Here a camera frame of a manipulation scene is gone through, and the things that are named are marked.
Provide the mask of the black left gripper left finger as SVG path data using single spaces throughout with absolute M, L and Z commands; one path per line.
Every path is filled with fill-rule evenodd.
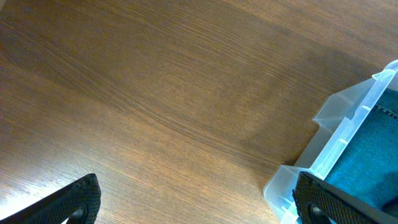
M 89 223 L 96 221 L 101 189 L 95 174 L 87 174 L 1 223 Z

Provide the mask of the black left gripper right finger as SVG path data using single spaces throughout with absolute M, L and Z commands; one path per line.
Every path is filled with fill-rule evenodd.
M 299 173 L 292 195 L 302 223 L 397 223 L 397 200 L 379 210 L 309 172 Z

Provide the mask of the dark blue jeans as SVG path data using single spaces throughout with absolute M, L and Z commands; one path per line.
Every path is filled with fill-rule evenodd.
M 387 89 L 325 181 L 397 216 L 397 92 Z

